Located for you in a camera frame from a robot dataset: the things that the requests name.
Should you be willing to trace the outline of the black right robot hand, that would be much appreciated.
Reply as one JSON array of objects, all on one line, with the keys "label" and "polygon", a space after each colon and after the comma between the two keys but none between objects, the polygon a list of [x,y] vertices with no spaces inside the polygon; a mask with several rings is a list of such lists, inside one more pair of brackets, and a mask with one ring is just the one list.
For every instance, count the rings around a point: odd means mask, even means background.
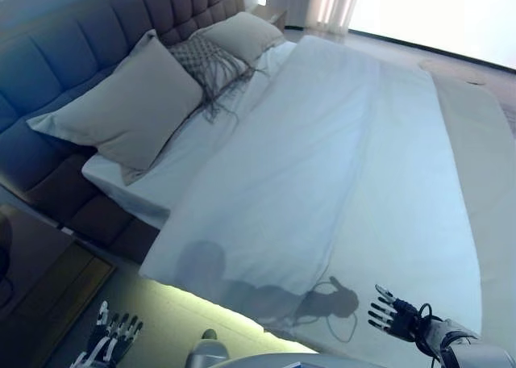
[{"label": "black right robot hand", "polygon": [[370,304],[368,323],[399,340],[415,343],[418,310],[378,284],[375,289],[379,296]]}]

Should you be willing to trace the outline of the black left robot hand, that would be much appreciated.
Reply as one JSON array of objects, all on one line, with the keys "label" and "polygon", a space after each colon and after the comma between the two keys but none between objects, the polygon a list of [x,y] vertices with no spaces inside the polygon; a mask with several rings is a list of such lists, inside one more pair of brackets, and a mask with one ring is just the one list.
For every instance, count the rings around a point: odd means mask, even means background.
[{"label": "black left robot hand", "polygon": [[104,300],[85,351],[77,360],[78,367],[117,367],[135,343],[143,325],[138,316],[110,314],[109,304]]}]

